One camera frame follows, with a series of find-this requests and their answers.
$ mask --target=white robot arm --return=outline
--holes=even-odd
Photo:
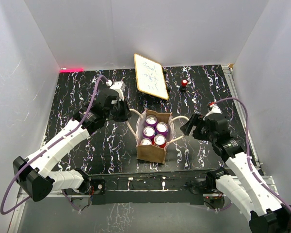
[[[217,189],[230,198],[248,220],[253,233],[291,232],[291,211],[262,186],[266,183],[252,163],[253,170],[249,169],[249,155],[244,153],[241,142],[230,135],[228,121],[220,108],[211,103],[205,116],[194,114],[180,129],[184,135],[189,135],[193,126],[196,126],[193,137],[211,142],[216,154],[243,186],[235,183],[227,170],[221,167],[207,173],[207,187]]]
[[[77,144],[102,128],[107,120],[124,122],[131,117],[123,95],[124,88],[123,82],[115,82],[110,88],[103,89],[87,115],[87,106],[85,106],[75,113],[66,126],[42,148],[25,159],[19,156],[14,160],[15,174],[31,161],[16,181],[34,201],[42,200],[51,191],[68,188],[77,192],[88,190],[89,177],[80,169],[71,171],[52,171],[52,169]],[[84,115],[86,115],[85,121],[77,128]],[[43,155],[34,160],[42,151],[45,151]]]

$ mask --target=red soda can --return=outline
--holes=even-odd
[[[156,134],[161,134],[164,137],[167,137],[167,133],[168,133],[167,124],[165,124],[164,122],[158,123],[155,127],[155,132],[156,132]]]
[[[145,127],[143,130],[143,136],[144,136],[144,138],[148,138],[148,139],[152,140],[155,136],[154,128],[151,126]]]
[[[157,118],[156,116],[154,115],[148,115],[146,118],[145,118],[145,125],[146,126],[151,126],[153,128],[155,128],[155,126],[157,125]]]
[[[155,146],[164,148],[166,146],[166,138],[163,135],[158,134],[154,137],[153,143]]]
[[[152,145],[152,141],[148,138],[144,138],[141,140],[140,145]]]

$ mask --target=red light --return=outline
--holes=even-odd
[[[182,80],[182,86],[183,87],[186,87],[186,85],[188,84],[188,81],[185,79],[185,80]]]
[[[76,68],[76,69],[61,69],[60,73],[69,73],[69,72],[83,72],[83,68]]]

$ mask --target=white rope handle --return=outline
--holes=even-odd
[[[181,119],[181,118],[186,119],[187,121],[189,121],[189,119],[188,119],[186,116],[177,116],[177,117],[175,117],[175,118],[172,118],[172,120],[170,121],[170,123],[173,123],[175,120],[177,120],[177,119]],[[164,147],[164,149],[166,149],[166,148],[169,146],[169,144],[171,144],[171,143],[173,143],[173,142],[176,142],[176,141],[178,141],[179,139],[184,138],[184,136],[185,136],[185,135],[182,134],[180,137],[177,137],[177,138],[175,138],[175,139],[173,139],[173,140],[167,142],[167,143],[166,143],[166,146]]]
[[[141,113],[139,113],[137,110],[133,109],[133,108],[130,108],[129,109],[131,112],[137,114],[141,119],[143,119],[144,117],[141,115]]]
[[[190,119],[188,119],[186,116],[177,116],[177,117],[175,117],[175,118],[172,118],[171,121],[170,121],[170,123],[172,123],[172,122],[174,122],[175,120],[180,119],[180,118],[186,119],[187,121],[190,120]]]
[[[139,113],[137,110],[133,109],[133,108],[130,108],[129,109],[131,112],[137,114],[141,119],[143,119],[143,116],[141,115],[141,113]],[[136,138],[136,140],[138,141],[139,138],[138,138],[138,135],[135,133],[135,131],[132,129],[130,123],[128,121],[126,121],[126,124],[129,128],[129,130],[132,132],[132,134],[134,135],[134,137]]]
[[[137,134],[134,132],[134,130],[132,129],[130,123],[129,123],[128,121],[126,121],[126,124],[127,124],[128,128],[129,128],[129,130],[132,132],[132,134],[133,134],[134,137],[136,138],[136,140],[138,141],[138,136],[137,136]]]

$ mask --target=black table surface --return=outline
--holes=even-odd
[[[176,116],[190,116],[193,113],[205,115],[207,105],[215,100],[231,97],[220,65],[165,67],[166,83],[171,87],[169,100],[144,95],[137,90],[134,69],[98,70],[74,73],[60,73],[48,120],[45,141],[53,138],[72,118],[72,115],[89,102],[95,82],[100,74],[113,81],[124,81],[125,97],[130,108],[140,113],[146,108]],[[181,93],[181,81],[187,79],[187,91]],[[98,90],[105,87],[99,84]],[[219,104],[230,123],[232,135],[244,143],[244,130],[233,101]],[[138,116],[133,114],[129,122],[136,127]],[[180,126],[185,120],[176,120],[176,136],[181,135]],[[136,173],[155,171],[176,171],[188,169],[213,169],[223,165],[206,141],[188,136],[169,145],[165,164],[138,161],[136,141],[125,123],[109,121],[87,140],[79,143],[65,156],[54,170],[81,168],[88,174]]]

